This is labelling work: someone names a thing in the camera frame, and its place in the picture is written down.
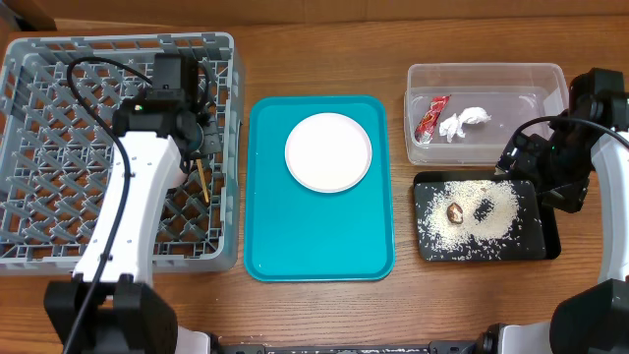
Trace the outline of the brown food piece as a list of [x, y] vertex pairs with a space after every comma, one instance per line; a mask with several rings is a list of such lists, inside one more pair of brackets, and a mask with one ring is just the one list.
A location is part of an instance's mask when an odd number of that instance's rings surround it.
[[456, 203], [452, 203], [447, 207], [446, 216], [452, 224], [462, 224], [464, 222], [464, 211]]

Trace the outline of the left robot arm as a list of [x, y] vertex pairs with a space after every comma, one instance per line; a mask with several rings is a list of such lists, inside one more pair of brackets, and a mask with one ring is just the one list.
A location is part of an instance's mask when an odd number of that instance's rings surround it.
[[52, 281], [44, 309], [66, 353], [217, 353], [215, 335], [179, 326], [152, 287], [152, 257], [168, 191], [188, 178], [205, 147], [207, 69], [181, 54], [154, 57], [147, 88], [123, 100], [106, 123], [78, 104], [113, 142], [114, 161], [95, 228], [69, 281]]

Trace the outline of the wooden chopstick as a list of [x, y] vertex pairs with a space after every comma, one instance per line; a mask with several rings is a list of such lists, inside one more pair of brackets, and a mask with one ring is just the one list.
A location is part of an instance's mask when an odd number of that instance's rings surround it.
[[204, 169], [203, 169], [203, 165], [202, 165], [202, 160], [200, 158], [196, 159], [196, 165], [197, 165], [198, 174], [199, 174], [199, 177], [200, 177], [200, 184], [201, 184], [201, 188], [202, 188], [203, 198], [204, 198], [205, 203], [207, 205], [209, 205], [209, 203], [210, 203], [209, 192], [208, 192], [208, 189], [207, 189], [207, 183], [206, 183], [206, 179], [205, 179], [205, 174], [204, 174]]

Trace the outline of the red snack wrapper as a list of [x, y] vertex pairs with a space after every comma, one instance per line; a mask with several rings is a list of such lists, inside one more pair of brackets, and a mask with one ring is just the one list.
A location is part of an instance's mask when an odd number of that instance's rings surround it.
[[429, 109], [415, 129], [415, 138], [419, 144], [428, 144], [431, 141], [438, 118], [449, 100], [449, 95], [435, 96], [431, 99]]

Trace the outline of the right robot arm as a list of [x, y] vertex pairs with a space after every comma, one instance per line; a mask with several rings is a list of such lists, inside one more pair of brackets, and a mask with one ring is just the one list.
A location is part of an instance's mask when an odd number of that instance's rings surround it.
[[506, 177], [533, 183], [537, 200], [566, 212], [582, 208], [599, 184], [600, 273], [596, 285], [562, 301], [549, 321], [494, 324], [477, 353], [625, 353], [628, 350], [628, 92], [622, 73], [593, 68], [569, 87], [569, 106], [546, 123], [549, 138], [522, 124], [496, 163]]

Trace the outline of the white tissue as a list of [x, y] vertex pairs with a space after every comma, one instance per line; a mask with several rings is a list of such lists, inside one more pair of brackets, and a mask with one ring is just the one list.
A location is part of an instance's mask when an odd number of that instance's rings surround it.
[[465, 108], [460, 114], [454, 113], [449, 118], [443, 120], [438, 127], [441, 137], [445, 137], [451, 143], [455, 137], [465, 138], [465, 125], [477, 125], [491, 120], [491, 116], [481, 107]]

